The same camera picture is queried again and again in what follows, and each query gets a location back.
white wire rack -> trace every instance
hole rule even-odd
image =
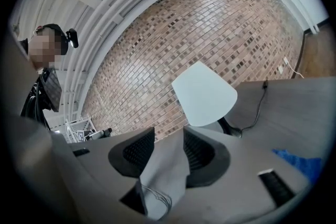
[[[78,143],[78,131],[87,131],[96,128],[94,127],[91,117],[79,118],[78,120],[68,121],[66,120],[66,134],[64,135],[67,143]]]

black power cord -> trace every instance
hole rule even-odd
[[[45,106],[44,103],[41,102],[41,98],[45,98],[45,92],[43,87],[41,87],[40,79],[38,79],[27,97],[21,116],[36,120],[43,124],[47,130],[50,130],[49,124],[43,113]]]
[[[225,132],[227,132],[227,134],[232,134],[232,130],[233,130],[233,131],[236,131],[237,133],[239,133],[239,137],[242,137],[244,130],[250,129],[250,128],[254,127],[257,124],[257,121],[258,121],[259,115],[260,115],[260,106],[261,106],[261,103],[262,103],[262,101],[263,101],[263,99],[265,97],[265,94],[266,94],[266,91],[267,91],[267,88],[268,88],[268,80],[265,80],[263,82],[262,88],[264,90],[264,93],[263,93],[263,95],[260,98],[260,101],[258,103],[256,118],[255,118],[254,122],[250,126],[247,126],[247,127],[244,127],[242,129],[240,129],[240,128],[237,128],[237,127],[232,127],[224,118],[221,118],[218,121],[219,124],[221,125],[221,127],[223,128],[223,130]]]

black cable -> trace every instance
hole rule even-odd
[[[240,128],[232,127],[231,125],[229,125],[229,124],[226,122],[226,124],[227,124],[232,130],[237,131],[237,132],[240,134],[240,137],[243,135],[243,131],[244,131],[244,130],[250,129],[250,128],[254,127],[254,126],[257,124],[257,121],[258,121],[258,119],[259,119],[259,115],[260,115],[260,106],[261,106],[261,102],[263,101],[263,99],[264,99],[264,97],[265,97],[265,94],[266,94],[266,91],[267,91],[267,88],[268,88],[268,80],[265,80],[265,81],[263,82],[262,88],[263,88],[263,90],[264,90],[264,93],[263,93],[263,95],[262,95],[262,97],[260,98],[260,101],[259,101],[259,103],[258,103],[257,115],[256,115],[256,118],[255,118],[255,120],[254,120],[254,122],[253,122],[252,125],[240,129]]]
[[[47,130],[50,130],[49,124],[48,124],[46,118],[44,117],[43,109],[40,106],[39,95],[40,95],[40,82],[38,82],[37,86],[36,86],[36,105],[35,105],[35,109],[37,111],[37,119],[36,120],[39,121],[40,123],[44,124]]]
[[[36,99],[35,96],[32,96],[29,98],[27,105],[26,105],[25,113],[24,113],[25,117],[29,117],[29,118],[33,117],[33,115],[31,115],[31,112],[32,112],[31,109],[35,107],[35,99]]]

gray desk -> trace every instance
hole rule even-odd
[[[262,81],[244,82],[225,116],[233,126],[249,126],[263,94]],[[287,149],[301,157],[326,157],[336,126],[336,77],[269,81],[259,120],[243,139],[271,150]]]
[[[191,128],[223,143],[230,153],[230,166],[212,185],[187,189],[166,223],[241,223],[272,212],[276,205],[258,177],[270,168],[295,194],[309,185],[296,168],[269,150],[223,133]]]

